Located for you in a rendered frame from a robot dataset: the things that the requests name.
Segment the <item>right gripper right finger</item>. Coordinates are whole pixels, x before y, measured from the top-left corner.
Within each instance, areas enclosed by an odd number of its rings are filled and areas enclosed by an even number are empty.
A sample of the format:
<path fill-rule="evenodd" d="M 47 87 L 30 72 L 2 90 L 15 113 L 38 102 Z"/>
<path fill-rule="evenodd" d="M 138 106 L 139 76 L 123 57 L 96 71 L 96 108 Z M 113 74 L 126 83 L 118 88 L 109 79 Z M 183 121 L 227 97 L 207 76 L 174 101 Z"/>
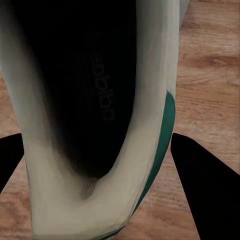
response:
<path fill-rule="evenodd" d="M 240 175 L 190 137 L 170 151 L 200 240 L 240 240 Z"/>

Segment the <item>gym shoe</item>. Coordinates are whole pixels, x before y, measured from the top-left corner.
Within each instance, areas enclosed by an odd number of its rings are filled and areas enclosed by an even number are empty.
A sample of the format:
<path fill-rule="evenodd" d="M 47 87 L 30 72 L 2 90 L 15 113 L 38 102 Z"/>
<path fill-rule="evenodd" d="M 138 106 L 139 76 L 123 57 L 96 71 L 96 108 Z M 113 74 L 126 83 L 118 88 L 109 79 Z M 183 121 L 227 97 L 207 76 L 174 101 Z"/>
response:
<path fill-rule="evenodd" d="M 180 0 L 0 0 L 0 71 L 35 240 L 106 240 L 174 128 Z"/>

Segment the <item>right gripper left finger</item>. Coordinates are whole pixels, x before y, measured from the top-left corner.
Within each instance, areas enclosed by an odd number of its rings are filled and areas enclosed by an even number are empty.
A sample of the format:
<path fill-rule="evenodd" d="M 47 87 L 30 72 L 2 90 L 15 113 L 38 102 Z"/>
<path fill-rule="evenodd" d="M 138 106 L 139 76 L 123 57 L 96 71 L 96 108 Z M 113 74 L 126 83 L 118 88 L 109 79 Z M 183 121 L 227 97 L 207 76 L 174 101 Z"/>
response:
<path fill-rule="evenodd" d="M 0 138 L 0 193 L 24 155 L 21 133 Z"/>

